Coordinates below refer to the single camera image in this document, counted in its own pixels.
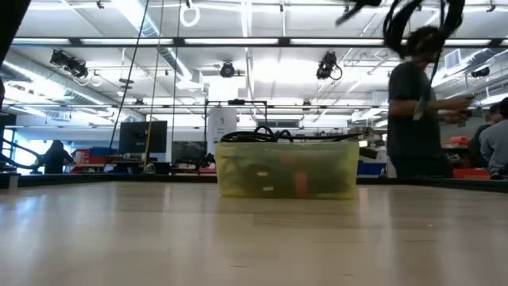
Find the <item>black aluminium rig frame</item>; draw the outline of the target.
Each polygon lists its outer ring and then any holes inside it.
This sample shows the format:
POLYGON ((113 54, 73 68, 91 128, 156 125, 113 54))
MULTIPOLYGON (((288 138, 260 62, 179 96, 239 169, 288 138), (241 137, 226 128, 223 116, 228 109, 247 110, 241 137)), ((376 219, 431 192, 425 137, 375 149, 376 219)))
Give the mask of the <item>black aluminium rig frame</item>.
MULTIPOLYGON (((216 184, 216 176, 162 176, 162 175, 119 175, 119 174, 61 174, 29 175, 0 173, 0 190, 10 187, 14 178, 15 187, 39 187, 62 184, 91 184, 102 182, 157 182, 185 184, 216 184)), ((485 191, 508 195, 508 180, 458 180, 458 179, 395 179, 395 178, 357 178, 356 185, 412 185, 422 187, 441 187, 469 191, 485 191)))

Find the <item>blue storage bins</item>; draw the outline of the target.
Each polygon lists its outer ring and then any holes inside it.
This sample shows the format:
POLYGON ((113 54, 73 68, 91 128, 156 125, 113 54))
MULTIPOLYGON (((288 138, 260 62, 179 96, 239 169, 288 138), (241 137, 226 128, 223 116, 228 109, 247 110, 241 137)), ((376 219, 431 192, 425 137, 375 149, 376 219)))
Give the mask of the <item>blue storage bins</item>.
POLYGON ((385 163, 359 161, 357 174, 359 176, 380 176, 385 169, 385 163))

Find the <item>black monitor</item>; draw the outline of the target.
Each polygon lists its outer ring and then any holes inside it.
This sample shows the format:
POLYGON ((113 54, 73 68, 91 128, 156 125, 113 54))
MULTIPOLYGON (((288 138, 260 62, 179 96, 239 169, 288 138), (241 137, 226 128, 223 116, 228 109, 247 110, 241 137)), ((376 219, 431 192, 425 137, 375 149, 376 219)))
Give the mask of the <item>black monitor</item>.
POLYGON ((119 149, 124 153, 165 153, 167 121, 123 122, 120 125, 119 149))

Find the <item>person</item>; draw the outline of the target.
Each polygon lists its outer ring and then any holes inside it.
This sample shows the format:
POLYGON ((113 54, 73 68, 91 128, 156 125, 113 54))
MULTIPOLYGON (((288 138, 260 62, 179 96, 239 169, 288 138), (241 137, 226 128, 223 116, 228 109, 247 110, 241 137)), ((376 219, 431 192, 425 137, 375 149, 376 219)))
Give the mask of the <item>person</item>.
POLYGON ((488 161, 485 160, 483 158, 483 155, 481 154, 481 142, 480 142, 480 139, 479 139, 479 136, 481 135, 481 133, 485 130, 485 129, 488 129, 489 127, 497 124, 498 122, 500 122, 502 120, 502 115, 499 113, 499 105, 500 103, 495 103, 493 105, 490 106, 489 108, 489 115, 490 115, 490 120, 480 126, 473 138, 471 139, 471 144, 470 144, 470 151, 471 151, 471 166, 473 168, 486 168, 488 166, 488 161))
POLYGON ((60 140, 54 140, 43 155, 42 164, 44 165, 44 174, 62 174, 65 163, 73 163, 72 156, 64 149, 64 144, 60 140))
POLYGON ((479 136, 480 152, 487 161, 491 176, 508 175, 508 97, 499 103, 502 120, 485 129, 479 136))
POLYGON ((425 70, 438 60, 424 44, 436 36, 433 25, 413 31, 406 42, 408 60, 391 72, 388 82, 387 155, 399 179, 451 178, 452 168, 441 146, 442 122, 469 118, 473 97, 437 99, 425 70))

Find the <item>overhead light bar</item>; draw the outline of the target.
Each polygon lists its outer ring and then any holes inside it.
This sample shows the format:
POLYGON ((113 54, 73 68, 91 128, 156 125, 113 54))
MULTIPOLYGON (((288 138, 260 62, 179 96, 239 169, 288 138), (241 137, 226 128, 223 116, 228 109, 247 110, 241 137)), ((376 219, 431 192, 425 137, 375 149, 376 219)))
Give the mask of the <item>overhead light bar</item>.
POLYGON ((73 48, 156 48, 156 47, 319 47, 319 48, 379 48, 381 38, 337 37, 16 37, 13 46, 73 47, 73 48))

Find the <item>yellow translucent plastic bin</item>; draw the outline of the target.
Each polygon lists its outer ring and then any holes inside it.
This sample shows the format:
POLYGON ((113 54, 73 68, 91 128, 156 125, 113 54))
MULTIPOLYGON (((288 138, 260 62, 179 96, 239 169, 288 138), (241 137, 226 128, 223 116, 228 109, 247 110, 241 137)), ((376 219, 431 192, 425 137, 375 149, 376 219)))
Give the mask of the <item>yellow translucent plastic bin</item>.
POLYGON ((216 145, 224 197, 353 199, 360 148, 352 141, 216 145))

